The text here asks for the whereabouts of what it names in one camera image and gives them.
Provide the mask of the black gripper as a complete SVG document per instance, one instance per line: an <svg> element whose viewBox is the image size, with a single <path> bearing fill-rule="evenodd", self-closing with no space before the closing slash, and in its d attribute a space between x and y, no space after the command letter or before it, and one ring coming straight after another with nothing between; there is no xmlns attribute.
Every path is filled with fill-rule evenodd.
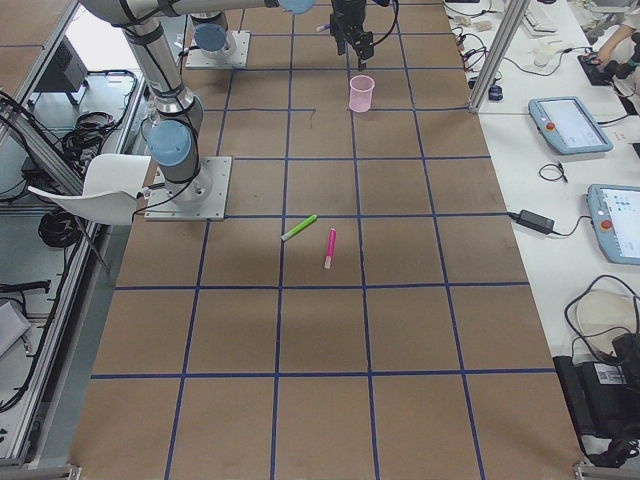
<svg viewBox="0 0 640 480"><path fill-rule="evenodd" d="M337 54L346 53L349 44L356 50L358 69L365 70L373 45L373 34L364 30L365 0L333 0L331 2L330 34L334 37Z"/></svg>

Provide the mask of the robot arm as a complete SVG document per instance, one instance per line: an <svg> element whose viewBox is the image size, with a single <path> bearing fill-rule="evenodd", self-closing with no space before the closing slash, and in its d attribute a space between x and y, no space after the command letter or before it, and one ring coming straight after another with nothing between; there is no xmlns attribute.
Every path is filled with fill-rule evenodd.
<svg viewBox="0 0 640 480"><path fill-rule="evenodd" d="M180 203L202 198L210 182L200 172L197 153L199 125L203 107L184 86L164 30L158 18L188 14L219 13L246 8L276 8L303 14L312 1L84 1L82 5L97 18L122 29L156 100L160 119L184 122L191 140L186 177L181 179L168 167L161 168L165 188Z"/></svg>
<svg viewBox="0 0 640 480"><path fill-rule="evenodd" d="M376 42L373 33L364 29L366 17L365 1L331 2L329 26L339 56L350 46L356 53L358 69L366 68L373 57ZM229 29L226 15L222 11L191 14L193 40L181 54L187 58L191 69L244 69L250 43L249 31Z"/></svg>

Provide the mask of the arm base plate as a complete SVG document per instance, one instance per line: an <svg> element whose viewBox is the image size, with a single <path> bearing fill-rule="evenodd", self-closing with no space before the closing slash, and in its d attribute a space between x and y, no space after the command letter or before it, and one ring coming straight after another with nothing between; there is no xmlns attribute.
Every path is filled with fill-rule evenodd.
<svg viewBox="0 0 640 480"><path fill-rule="evenodd" d="M187 54L186 68L191 70L244 69L251 34L249 31L224 31L226 35L196 33Z"/></svg>
<svg viewBox="0 0 640 480"><path fill-rule="evenodd" d="M154 183L164 183L153 190L144 217L151 221L224 219L232 171L231 157L201 157L200 172L186 190L167 182L160 167Z"/></svg>

